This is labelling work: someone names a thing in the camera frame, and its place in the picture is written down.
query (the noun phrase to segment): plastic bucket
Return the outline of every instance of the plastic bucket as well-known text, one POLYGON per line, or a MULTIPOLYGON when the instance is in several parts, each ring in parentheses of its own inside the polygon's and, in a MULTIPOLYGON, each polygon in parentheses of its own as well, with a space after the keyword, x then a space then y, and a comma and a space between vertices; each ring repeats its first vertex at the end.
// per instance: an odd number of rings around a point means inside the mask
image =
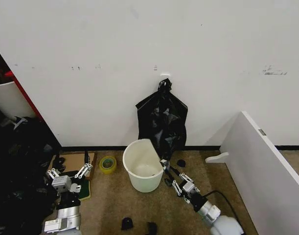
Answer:
POLYGON ((149 139, 134 141, 127 146, 123 153, 123 165, 136 190, 151 192, 158 187, 163 168, 149 139))

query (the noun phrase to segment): black garbage bag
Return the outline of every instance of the black garbage bag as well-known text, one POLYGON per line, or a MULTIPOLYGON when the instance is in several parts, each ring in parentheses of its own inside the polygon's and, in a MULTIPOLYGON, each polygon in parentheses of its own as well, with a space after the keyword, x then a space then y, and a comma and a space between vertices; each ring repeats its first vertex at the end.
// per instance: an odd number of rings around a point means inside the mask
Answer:
POLYGON ((167 78, 158 91, 136 105, 138 139, 150 139, 161 159, 170 160, 172 153, 185 146, 187 106, 171 92, 167 78))

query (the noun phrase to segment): black baseboard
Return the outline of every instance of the black baseboard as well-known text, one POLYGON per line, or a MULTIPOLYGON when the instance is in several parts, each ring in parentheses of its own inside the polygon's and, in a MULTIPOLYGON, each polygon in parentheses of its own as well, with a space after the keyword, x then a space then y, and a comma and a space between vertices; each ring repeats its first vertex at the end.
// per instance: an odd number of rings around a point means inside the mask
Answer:
MULTIPOLYGON (((73 147, 62 147, 64 152, 75 152, 75 151, 106 151, 106 150, 124 150, 126 146, 73 146, 73 147)), ((197 150, 197 151, 217 151, 220 146, 185 146, 181 150, 197 150)))
MULTIPOLYGON (((75 151, 105 151, 105 150, 124 150, 126 146, 74 146, 62 147, 64 152, 75 151)), ((299 145, 276 145, 278 150, 299 150, 299 145)), ((182 150, 195 150, 195 151, 218 151, 220 146, 185 146, 182 150)))
POLYGON ((299 150, 299 145, 276 145, 278 150, 299 150))

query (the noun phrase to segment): floor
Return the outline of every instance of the floor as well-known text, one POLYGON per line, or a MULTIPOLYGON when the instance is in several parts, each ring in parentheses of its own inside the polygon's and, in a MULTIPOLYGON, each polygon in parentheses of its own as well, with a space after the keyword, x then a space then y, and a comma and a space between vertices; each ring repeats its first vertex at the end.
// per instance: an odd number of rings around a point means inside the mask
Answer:
MULTIPOLYGON (((281 153, 299 174, 299 151, 281 153)), ((178 170, 195 180, 201 194, 214 189, 223 192, 234 207, 246 234, 255 235, 255 227, 225 164, 205 163, 205 158, 218 154, 218 151, 175 152, 171 164, 176 165, 178 159, 184 159, 186 167, 177 167, 178 170)), ((82 234, 146 234, 147 222, 155 222, 160 235, 209 234, 209 228, 192 206, 178 198, 173 188, 168 188, 163 180, 151 193, 136 191, 122 164, 123 151, 100 151, 97 162, 109 155, 117 159, 117 169, 111 175, 104 175, 98 167, 95 168, 91 181, 91 198, 82 201, 80 207, 82 234), (121 231, 121 221, 125 217, 132 218, 134 227, 121 231)), ((208 199, 220 208, 222 214, 232 216, 230 208, 220 195, 211 195, 208 199)))

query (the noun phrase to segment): yellow tape roll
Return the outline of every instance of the yellow tape roll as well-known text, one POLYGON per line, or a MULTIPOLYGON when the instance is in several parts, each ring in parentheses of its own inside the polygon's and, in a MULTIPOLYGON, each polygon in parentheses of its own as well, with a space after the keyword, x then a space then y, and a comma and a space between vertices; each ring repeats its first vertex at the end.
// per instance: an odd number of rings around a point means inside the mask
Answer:
POLYGON ((116 169, 116 159, 113 156, 103 157, 99 162, 99 168, 104 174, 111 174, 116 169))

